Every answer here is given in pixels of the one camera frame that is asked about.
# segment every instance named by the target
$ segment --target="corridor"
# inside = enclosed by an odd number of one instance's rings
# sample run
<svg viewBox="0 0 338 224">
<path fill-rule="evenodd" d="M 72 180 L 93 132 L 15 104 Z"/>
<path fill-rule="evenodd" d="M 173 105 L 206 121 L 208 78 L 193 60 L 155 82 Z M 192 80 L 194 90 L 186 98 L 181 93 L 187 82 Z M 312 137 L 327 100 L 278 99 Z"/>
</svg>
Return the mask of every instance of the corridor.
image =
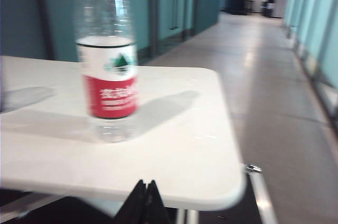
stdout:
<svg viewBox="0 0 338 224">
<path fill-rule="evenodd" d="M 279 223 L 338 223 L 338 141 L 281 23 L 221 13 L 148 65 L 217 71 L 243 160 L 262 167 Z"/>
</svg>

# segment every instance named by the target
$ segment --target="bottle label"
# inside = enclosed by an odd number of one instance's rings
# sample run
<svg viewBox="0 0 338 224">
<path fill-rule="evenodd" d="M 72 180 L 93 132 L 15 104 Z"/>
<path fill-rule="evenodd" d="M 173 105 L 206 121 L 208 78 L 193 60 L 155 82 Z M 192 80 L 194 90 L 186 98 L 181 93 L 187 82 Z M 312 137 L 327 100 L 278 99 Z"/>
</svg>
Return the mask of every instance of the bottle label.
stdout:
<svg viewBox="0 0 338 224">
<path fill-rule="evenodd" d="M 100 118 L 119 118 L 136 108 L 136 47 L 78 44 L 89 111 Z"/>
</svg>

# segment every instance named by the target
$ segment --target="red label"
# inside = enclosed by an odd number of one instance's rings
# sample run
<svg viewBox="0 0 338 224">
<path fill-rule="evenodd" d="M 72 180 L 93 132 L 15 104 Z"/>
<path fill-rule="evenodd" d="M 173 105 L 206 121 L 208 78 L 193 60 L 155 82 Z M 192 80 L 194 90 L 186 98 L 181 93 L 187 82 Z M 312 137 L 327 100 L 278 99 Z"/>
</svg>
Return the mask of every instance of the red label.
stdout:
<svg viewBox="0 0 338 224">
<path fill-rule="evenodd" d="M 85 76 L 89 97 L 89 111 L 101 118 L 119 118 L 136 108 L 135 77 L 124 81 L 100 80 Z"/>
</svg>

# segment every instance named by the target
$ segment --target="teal glass partition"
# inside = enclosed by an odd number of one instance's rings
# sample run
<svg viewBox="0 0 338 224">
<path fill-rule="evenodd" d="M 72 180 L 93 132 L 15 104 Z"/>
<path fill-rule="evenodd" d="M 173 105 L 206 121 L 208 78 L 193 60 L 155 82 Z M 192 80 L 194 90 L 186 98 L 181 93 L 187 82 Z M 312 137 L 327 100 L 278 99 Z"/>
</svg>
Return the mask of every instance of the teal glass partition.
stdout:
<svg viewBox="0 0 338 224">
<path fill-rule="evenodd" d="M 302 6 L 303 6 L 304 0 L 295 0 L 294 6 L 293 6 L 293 11 L 291 15 L 291 30 L 293 32 L 297 31 L 298 25 L 299 25 L 299 20 L 301 19 L 301 13 L 302 13 Z"/>
<path fill-rule="evenodd" d="M 307 32 L 311 24 L 312 11 L 314 10 L 315 0 L 306 0 L 304 2 L 303 17 L 300 19 L 299 28 L 297 30 L 299 41 L 305 44 Z"/>
<path fill-rule="evenodd" d="M 295 0 L 287 0 L 285 12 L 284 12 L 284 23 L 287 27 L 290 27 L 290 24 L 291 24 L 291 16 L 292 16 L 294 4 L 295 4 Z"/>
<path fill-rule="evenodd" d="M 194 0 L 158 0 L 158 53 L 163 54 L 192 35 Z"/>
<path fill-rule="evenodd" d="M 324 39 L 328 17 L 333 5 L 333 0 L 318 1 L 318 7 L 313 11 L 315 20 L 312 22 L 312 27 L 305 43 L 308 52 L 306 68 L 311 75 L 313 75 L 317 67 L 321 44 Z"/>
</svg>

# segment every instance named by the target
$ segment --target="metal frame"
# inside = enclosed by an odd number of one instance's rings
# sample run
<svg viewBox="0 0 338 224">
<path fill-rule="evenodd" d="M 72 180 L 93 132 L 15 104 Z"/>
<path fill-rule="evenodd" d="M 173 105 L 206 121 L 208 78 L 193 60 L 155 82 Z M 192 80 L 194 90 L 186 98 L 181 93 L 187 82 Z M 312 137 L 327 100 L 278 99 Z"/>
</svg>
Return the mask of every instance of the metal frame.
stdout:
<svg viewBox="0 0 338 224">
<path fill-rule="evenodd" d="M 256 198 L 256 204 L 263 224 L 278 224 L 277 218 L 271 203 L 262 170 L 260 167 L 249 164 L 246 166 L 246 172 L 250 176 L 253 192 Z"/>
</svg>

